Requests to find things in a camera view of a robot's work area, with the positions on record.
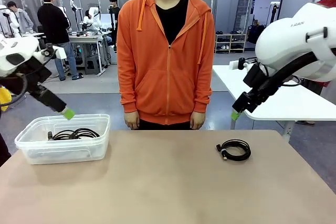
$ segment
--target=plastic container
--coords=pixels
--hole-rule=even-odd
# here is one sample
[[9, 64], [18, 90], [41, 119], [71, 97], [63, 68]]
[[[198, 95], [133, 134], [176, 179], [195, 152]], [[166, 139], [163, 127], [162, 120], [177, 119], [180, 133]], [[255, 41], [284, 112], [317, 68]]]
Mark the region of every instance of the plastic container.
[[[15, 138], [15, 144], [33, 165], [100, 160], [105, 157], [109, 144], [110, 125], [110, 116], [106, 114], [75, 115], [71, 120], [47, 116], [29, 123]], [[55, 135], [78, 128], [89, 128], [100, 137], [48, 141], [49, 131]]]

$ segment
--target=hoodie drawstring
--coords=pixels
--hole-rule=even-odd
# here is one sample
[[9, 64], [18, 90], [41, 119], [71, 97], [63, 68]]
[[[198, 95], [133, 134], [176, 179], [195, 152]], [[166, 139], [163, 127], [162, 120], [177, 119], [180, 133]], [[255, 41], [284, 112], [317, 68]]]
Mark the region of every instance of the hoodie drawstring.
[[146, 0], [143, 0], [142, 1], [142, 6], [141, 6], [141, 12], [140, 12], [140, 17], [139, 17], [139, 24], [138, 24], [138, 27], [137, 27], [137, 31], [142, 31], [142, 18], [143, 18], [143, 12], [145, 10], [145, 4], [146, 4]]
[[201, 52], [199, 53], [199, 58], [198, 58], [198, 63], [197, 64], [201, 64], [201, 59], [202, 59], [202, 54], [203, 54], [204, 41], [205, 41], [205, 35], [206, 35], [207, 14], [208, 13], [205, 13], [205, 16], [204, 16], [204, 29], [203, 29], [203, 35], [202, 35]]

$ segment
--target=shoe rack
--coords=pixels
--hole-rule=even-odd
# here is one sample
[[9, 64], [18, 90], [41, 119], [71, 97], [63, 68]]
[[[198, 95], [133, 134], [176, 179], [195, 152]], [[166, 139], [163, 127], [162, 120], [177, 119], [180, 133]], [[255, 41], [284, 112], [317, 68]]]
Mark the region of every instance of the shoe rack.
[[[215, 53], [244, 52], [245, 43], [246, 43], [246, 34], [216, 34]], [[217, 49], [217, 47], [222, 47], [222, 46], [225, 46], [226, 48]]]

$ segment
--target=gray jacket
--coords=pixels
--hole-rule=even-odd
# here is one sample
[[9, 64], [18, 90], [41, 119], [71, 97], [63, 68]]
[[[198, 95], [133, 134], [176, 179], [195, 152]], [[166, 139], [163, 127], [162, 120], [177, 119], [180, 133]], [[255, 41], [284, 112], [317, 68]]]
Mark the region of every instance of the gray jacket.
[[20, 32], [22, 34], [25, 34], [26, 32], [30, 32], [33, 29], [34, 23], [32, 22], [32, 20], [29, 18], [28, 14], [18, 8], [18, 11], [15, 13], [16, 17], [19, 20], [19, 24], [20, 24]]

